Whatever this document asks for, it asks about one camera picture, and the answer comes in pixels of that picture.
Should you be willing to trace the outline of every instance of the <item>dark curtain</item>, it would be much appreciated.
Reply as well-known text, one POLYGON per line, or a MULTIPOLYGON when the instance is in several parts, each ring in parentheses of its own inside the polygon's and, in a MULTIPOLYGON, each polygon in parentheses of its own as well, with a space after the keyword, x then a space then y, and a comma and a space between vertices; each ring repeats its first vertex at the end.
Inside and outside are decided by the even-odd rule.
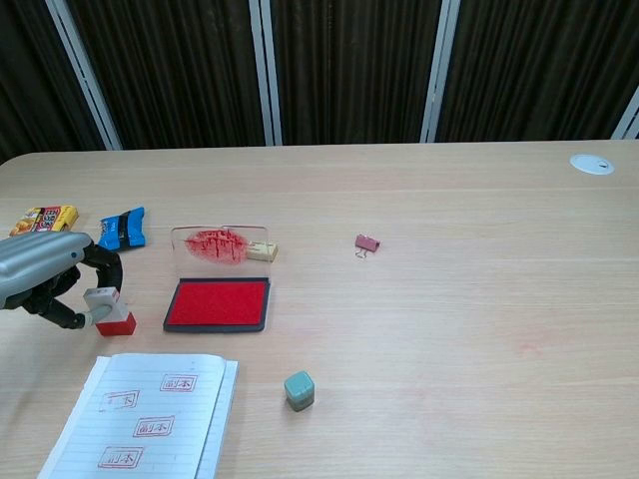
POLYGON ((440 0, 273 0, 284 142, 418 142, 440 0))
POLYGON ((0 2, 0 164, 32 152, 104 150, 42 0, 0 2))
POLYGON ((68 0, 123 147, 263 145, 246 0, 68 0))
POLYGON ((609 139, 638 84, 636 0, 462 1, 436 137, 609 139))

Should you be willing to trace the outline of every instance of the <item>red stamp impression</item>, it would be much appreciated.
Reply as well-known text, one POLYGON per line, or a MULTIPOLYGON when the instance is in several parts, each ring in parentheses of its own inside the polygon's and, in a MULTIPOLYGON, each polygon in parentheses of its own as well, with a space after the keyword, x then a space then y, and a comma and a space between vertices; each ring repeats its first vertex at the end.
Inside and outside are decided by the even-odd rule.
POLYGON ((98 467, 104 469, 135 469, 138 467, 144 447, 107 447, 98 467))
POLYGON ((100 412, 136 407, 139 395, 140 391, 108 392, 102 396, 100 412))
POLYGON ((238 264, 247 258, 249 242, 228 230, 205 230, 190 235, 185 243, 196 257, 224 264, 238 264))
POLYGON ((198 376, 193 374, 165 374, 161 391, 193 392, 198 376))
POLYGON ((173 430, 173 421, 175 420, 175 416, 141 417, 133 437, 168 436, 173 430))

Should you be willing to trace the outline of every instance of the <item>open notebook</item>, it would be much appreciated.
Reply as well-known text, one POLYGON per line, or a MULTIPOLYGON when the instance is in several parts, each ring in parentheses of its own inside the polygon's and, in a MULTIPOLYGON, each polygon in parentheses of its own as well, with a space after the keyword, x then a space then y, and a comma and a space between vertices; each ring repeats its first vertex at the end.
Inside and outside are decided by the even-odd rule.
POLYGON ((237 368, 206 354, 98 357, 38 478, 213 478, 237 368))

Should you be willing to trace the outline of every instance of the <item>blue snack bag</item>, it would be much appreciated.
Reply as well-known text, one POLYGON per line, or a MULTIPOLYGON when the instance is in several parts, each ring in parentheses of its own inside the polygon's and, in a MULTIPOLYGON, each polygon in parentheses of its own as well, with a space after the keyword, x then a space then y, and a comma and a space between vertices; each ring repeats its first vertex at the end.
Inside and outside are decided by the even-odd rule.
POLYGON ((139 207, 118 217, 101 219, 102 234, 98 244, 111 251, 128 247, 144 246, 146 240, 142 233, 142 218, 144 208, 139 207))

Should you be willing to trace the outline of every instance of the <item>white vertical frame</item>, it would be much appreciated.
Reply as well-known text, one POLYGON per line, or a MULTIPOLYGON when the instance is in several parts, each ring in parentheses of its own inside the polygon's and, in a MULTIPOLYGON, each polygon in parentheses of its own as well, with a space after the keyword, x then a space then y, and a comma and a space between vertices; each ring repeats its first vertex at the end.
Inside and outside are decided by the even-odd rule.
POLYGON ((441 2, 435 48, 432 53, 432 64, 426 90, 426 105, 419 137, 421 143, 435 141, 460 4, 461 0, 442 0, 441 2))
POLYGON ((269 101, 269 79, 267 76, 264 39, 262 36, 262 9, 260 8, 260 0, 249 0, 249 11, 251 13, 253 48, 256 53, 256 69, 258 71, 258 88, 260 89, 264 140, 267 147, 272 147, 274 144, 273 125, 271 122, 271 102, 269 101))
POLYGON ((639 134, 639 85, 628 102, 626 111, 621 116, 617 128, 612 133, 612 140, 634 140, 639 134))
POLYGON ((256 52, 264 137, 268 147, 282 144, 278 71, 273 44, 271 0, 249 0, 253 46, 256 52))
POLYGON ((280 122, 280 95, 278 92, 278 70, 273 43, 273 21, 271 18, 271 0, 260 0, 262 6, 262 30, 264 46, 267 54, 269 73, 269 99, 271 100, 271 119, 273 121, 273 139, 278 146, 282 145, 282 123, 280 122))
POLYGON ((122 150, 122 144, 113 124, 111 113, 102 96, 102 90, 100 90, 100 85, 98 85, 93 73, 89 57, 84 49, 66 0, 46 0, 46 4, 105 148, 107 150, 122 150))

